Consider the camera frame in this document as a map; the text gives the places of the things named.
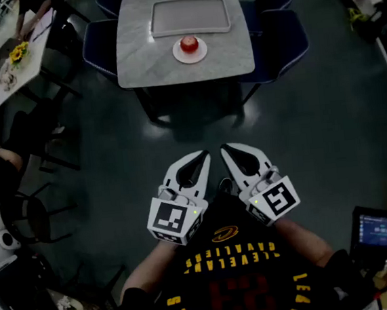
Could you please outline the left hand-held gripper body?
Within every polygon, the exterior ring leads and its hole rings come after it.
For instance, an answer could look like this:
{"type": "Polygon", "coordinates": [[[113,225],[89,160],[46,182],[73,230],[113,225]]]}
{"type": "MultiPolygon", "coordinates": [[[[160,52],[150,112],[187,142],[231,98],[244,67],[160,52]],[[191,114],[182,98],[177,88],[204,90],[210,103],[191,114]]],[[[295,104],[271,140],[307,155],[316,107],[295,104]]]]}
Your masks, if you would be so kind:
{"type": "Polygon", "coordinates": [[[147,228],[154,238],[185,246],[203,222],[209,204],[205,199],[186,197],[161,185],[151,200],[147,228]]]}

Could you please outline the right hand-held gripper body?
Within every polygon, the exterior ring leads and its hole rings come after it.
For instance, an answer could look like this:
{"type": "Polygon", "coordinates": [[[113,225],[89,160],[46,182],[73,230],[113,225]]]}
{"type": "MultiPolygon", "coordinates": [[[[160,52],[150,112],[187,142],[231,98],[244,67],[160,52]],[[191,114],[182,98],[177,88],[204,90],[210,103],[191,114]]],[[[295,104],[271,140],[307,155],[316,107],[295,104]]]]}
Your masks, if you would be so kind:
{"type": "Polygon", "coordinates": [[[273,225],[301,202],[289,177],[281,176],[277,167],[271,167],[241,191],[239,199],[247,212],[265,226],[273,225]]]}

